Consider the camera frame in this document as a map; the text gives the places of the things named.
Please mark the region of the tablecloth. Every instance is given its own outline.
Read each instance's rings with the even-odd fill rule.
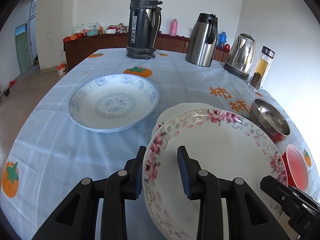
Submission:
[[[282,154],[285,146],[292,143],[301,154],[309,153],[311,166],[307,166],[306,192],[319,200],[320,178],[308,146],[286,112],[264,89],[256,94],[245,81],[224,70],[223,63],[213,61],[209,68],[199,67],[186,62],[182,53],[157,50],[156,57],[150,60],[128,58],[125,49],[102,49],[96,53],[103,55],[82,61],[40,101],[9,154],[11,167],[17,163],[18,179],[13,182],[18,180],[18,191],[11,198],[2,188],[0,205],[22,240],[32,238],[82,178],[103,179],[122,169],[128,159],[135,157],[140,145],[148,145],[160,113],[183,102],[207,103],[243,116],[248,116],[255,97],[273,104],[291,128],[290,137],[277,145],[278,150]],[[102,75],[123,73],[135,66],[152,71],[148,79],[160,92],[159,104],[147,118],[128,130],[115,133],[88,131],[70,119],[69,99],[82,84]],[[96,239],[100,235],[101,206]],[[126,201],[126,221],[128,239],[164,239],[148,215],[143,195],[137,201]]]

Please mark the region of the window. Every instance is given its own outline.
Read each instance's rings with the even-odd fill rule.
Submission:
[[[16,27],[15,35],[17,36],[18,34],[25,32],[26,30],[27,30],[27,24]]]
[[[37,0],[33,0],[31,3],[30,20],[36,17],[36,4]]]

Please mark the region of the cabinet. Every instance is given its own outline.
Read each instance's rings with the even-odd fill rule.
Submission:
[[[97,36],[68,41],[64,43],[68,69],[71,70],[98,49],[126,48],[127,42],[127,33],[99,34]],[[155,48],[186,53],[188,44],[189,38],[159,33],[156,38]],[[228,56],[228,52],[229,50],[217,46],[213,59],[224,62]]]

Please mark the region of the glass bottle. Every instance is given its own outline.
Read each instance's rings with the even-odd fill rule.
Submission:
[[[253,71],[253,75],[250,78],[248,87],[253,91],[258,92],[261,87],[266,75],[269,71],[270,65],[272,63],[275,52],[266,46],[262,47],[260,57],[258,59],[257,65]]]

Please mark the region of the kettle base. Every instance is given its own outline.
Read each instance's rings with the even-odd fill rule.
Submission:
[[[223,68],[238,78],[241,78],[243,80],[248,80],[249,74],[237,71],[234,67],[230,66],[227,63],[224,64]]]
[[[153,52],[155,51],[154,48],[152,49],[137,49],[127,46],[127,56],[129,58],[137,58],[137,59],[150,59],[155,57]]]

